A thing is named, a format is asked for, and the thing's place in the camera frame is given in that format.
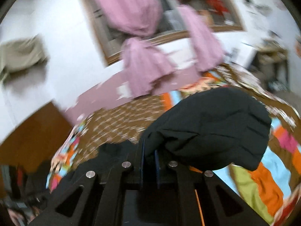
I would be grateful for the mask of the black padded jacket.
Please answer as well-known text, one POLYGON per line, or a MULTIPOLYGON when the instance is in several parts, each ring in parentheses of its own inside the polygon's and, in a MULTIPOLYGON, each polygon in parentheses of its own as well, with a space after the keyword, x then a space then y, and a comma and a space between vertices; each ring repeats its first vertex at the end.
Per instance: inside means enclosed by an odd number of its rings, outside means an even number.
POLYGON ((255 171, 266 151, 271 119, 264 105, 237 88, 195 93, 168 108, 160 96, 100 109, 76 125, 51 162, 46 187, 82 163, 96 158, 107 143, 145 143, 145 156, 157 150, 199 170, 230 164, 255 171))

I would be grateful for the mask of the colourful cartoon bed quilt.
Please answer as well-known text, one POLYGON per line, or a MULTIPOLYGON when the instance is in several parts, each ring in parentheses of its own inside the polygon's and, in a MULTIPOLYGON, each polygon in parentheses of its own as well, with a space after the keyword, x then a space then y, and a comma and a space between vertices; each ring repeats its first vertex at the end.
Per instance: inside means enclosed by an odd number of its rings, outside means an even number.
POLYGON ((80 164, 126 141, 161 148, 199 170, 228 168, 231 185, 269 224, 300 187, 300 115, 245 69, 220 65, 168 94, 100 109, 76 125, 52 159, 55 190, 80 164))

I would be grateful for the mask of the brown wooden headboard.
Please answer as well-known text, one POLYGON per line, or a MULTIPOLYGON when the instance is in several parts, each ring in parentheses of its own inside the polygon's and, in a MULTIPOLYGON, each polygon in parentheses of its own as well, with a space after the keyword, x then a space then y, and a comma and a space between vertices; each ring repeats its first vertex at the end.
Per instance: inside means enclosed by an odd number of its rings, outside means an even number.
POLYGON ((48 103, 27 118, 1 145, 1 165, 22 166, 34 172, 49 161, 72 129, 57 107, 48 103))

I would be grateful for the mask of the wooden shelf unit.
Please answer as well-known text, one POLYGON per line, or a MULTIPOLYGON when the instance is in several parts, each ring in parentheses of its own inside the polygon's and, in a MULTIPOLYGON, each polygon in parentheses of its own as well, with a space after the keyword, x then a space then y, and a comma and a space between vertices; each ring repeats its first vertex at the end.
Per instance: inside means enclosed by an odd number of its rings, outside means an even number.
POLYGON ((263 88, 274 93, 289 90, 288 50, 273 39, 265 39, 256 47, 249 66, 263 88))

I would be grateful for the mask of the pink curtain right panel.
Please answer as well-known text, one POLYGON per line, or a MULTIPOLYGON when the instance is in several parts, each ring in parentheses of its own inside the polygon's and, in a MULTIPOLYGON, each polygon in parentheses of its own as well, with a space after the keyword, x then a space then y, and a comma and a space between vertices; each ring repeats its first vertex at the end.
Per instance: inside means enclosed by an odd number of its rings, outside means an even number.
POLYGON ((198 12, 182 3, 182 0, 178 1, 178 11, 185 23, 196 55, 196 69, 199 72, 211 70, 223 62, 224 50, 198 12))

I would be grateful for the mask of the pink curtain panel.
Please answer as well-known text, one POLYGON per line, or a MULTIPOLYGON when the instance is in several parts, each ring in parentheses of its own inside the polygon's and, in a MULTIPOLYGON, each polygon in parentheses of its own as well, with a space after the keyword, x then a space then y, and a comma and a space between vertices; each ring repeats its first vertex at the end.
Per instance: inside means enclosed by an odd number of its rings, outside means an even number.
POLYGON ((159 0, 96 0, 109 26, 128 34, 121 59, 124 77, 133 97, 149 94, 155 83, 174 73, 167 54, 147 41, 154 36, 163 15, 159 0))
POLYGON ((182 0, 178 1, 178 11, 185 23, 196 55, 196 69, 199 72, 211 70, 223 62, 224 50, 198 12, 182 3, 182 0))

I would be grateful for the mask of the pink curtain left panel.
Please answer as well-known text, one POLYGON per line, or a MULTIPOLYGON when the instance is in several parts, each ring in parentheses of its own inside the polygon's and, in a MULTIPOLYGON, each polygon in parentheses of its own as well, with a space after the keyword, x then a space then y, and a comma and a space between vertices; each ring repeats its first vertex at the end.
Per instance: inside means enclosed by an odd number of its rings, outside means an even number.
POLYGON ((155 83, 174 73, 167 54, 147 41, 154 36, 163 15, 159 0, 96 0, 109 26, 128 34, 121 59, 124 77, 133 97, 149 94, 155 83))

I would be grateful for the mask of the wooden framed window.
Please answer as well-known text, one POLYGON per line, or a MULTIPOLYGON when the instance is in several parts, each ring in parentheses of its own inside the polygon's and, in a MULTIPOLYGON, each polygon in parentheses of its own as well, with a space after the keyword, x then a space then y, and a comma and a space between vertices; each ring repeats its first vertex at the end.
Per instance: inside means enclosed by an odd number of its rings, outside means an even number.
MULTIPOLYGON (((128 35, 111 28, 95 0, 82 0, 90 24, 97 39, 99 48, 104 54, 106 65, 112 65, 120 60, 121 46, 128 35)), ((206 0, 182 0, 182 3, 194 8, 205 19, 206 24, 214 32, 244 31, 241 17, 233 0, 222 0, 229 13, 218 15, 206 0)), ((153 45, 162 45, 189 36, 184 22, 177 11, 177 0, 160 0, 163 14, 153 36, 148 37, 153 45)))

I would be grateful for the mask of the beige cloth on wall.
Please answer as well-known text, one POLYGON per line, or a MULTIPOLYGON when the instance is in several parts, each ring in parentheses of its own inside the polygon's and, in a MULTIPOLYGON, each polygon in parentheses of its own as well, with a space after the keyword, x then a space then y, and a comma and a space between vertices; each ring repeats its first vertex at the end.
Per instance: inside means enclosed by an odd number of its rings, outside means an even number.
POLYGON ((1 73, 3 74, 22 71, 46 60, 47 54, 39 35, 1 44, 1 73))

